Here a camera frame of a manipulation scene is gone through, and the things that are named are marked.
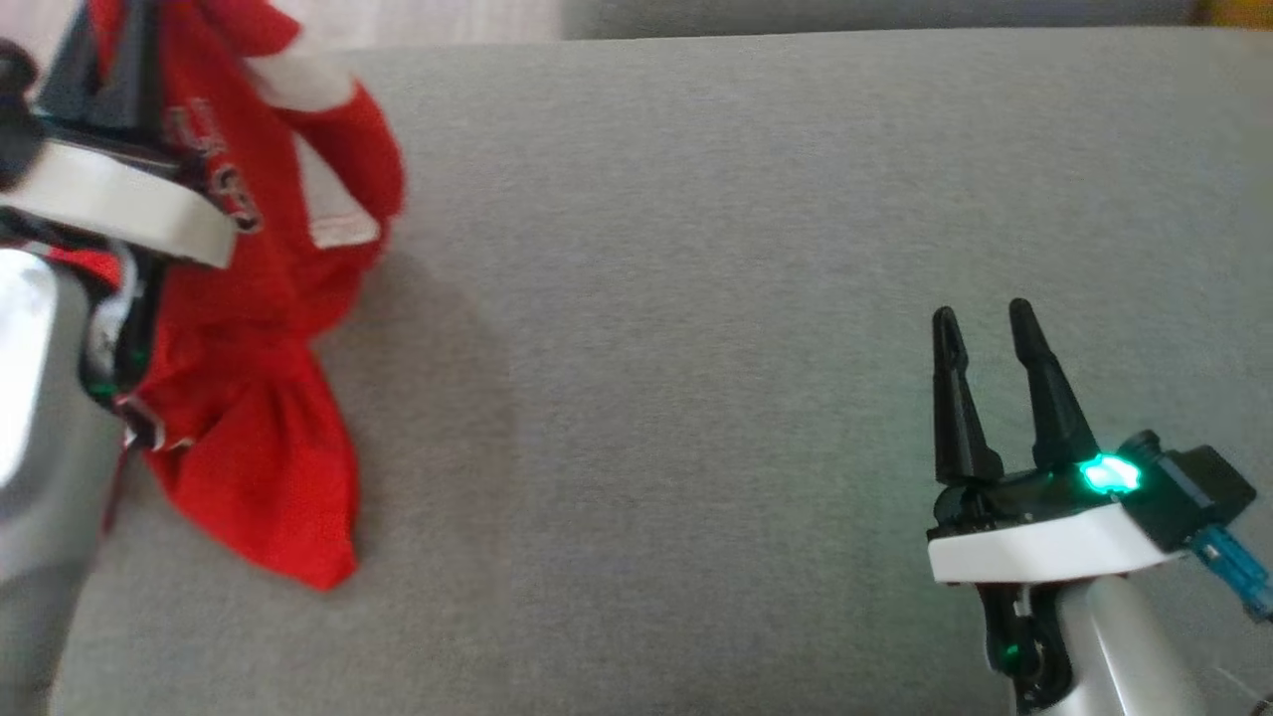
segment robotic arm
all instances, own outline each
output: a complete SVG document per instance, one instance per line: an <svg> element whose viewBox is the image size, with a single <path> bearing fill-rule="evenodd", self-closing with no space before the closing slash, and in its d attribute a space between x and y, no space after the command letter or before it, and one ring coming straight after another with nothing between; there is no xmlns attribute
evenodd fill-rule
<svg viewBox="0 0 1273 716"><path fill-rule="evenodd" d="M937 480L933 578L976 586L990 669L1016 713L1169 716L1206 711L1148 605L1123 578L1189 552L1256 622L1268 573L1225 529L1255 489L1214 448L1164 451L1146 431L1101 452L1030 303L1009 307L1030 380L1035 468L1004 474L985 442L955 312L933 316Z"/></svg>
<svg viewBox="0 0 1273 716"><path fill-rule="evenodd" d="M84 11L42 90L0 43L0 713L46 713L145 375L167 268L229 264L234 227L160 139L158 6L130 3L104 82ZM108 250L121 285L48 259ZM130 422L135 431L141 420Z"/></svg>

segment cable connector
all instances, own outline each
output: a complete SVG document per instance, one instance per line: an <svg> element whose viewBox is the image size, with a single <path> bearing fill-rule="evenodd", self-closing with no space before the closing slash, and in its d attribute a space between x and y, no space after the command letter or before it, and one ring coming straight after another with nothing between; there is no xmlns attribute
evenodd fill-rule
<svg viewBox="0 0 1273 716"><path fill-rule="evenodd" d="M1269 585L1268 569L1228 530L1217 525L1204 527L1189 541L1189 549L1212 573L1225 580L1251 619L1273 622L1273 585Z"/></svg>

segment gray fabric surface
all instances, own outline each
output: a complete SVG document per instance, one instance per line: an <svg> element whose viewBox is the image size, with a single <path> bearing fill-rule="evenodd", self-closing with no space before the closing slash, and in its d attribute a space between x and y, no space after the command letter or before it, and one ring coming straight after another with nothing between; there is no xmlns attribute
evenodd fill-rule
<svg viewBox="0 0 1273 716"><path fill-rule="evenodd" d="M569 39L1186 24L1195 0L561 0Z"/></svg>
<svg viewBox="0 0 1273 716"><path fill-rule="evenodd" d="M938 31L356 55L410 211L321 341L362 571L312 594L130 482L65 713L1002 713L931 582L929 317L1029 461L1007 303L1108 446L1273 493L1273 37ZM1273 559L1273 494L1237 526ZM1216 713L1273 691L1197 564L1139 578Z"/></svg>

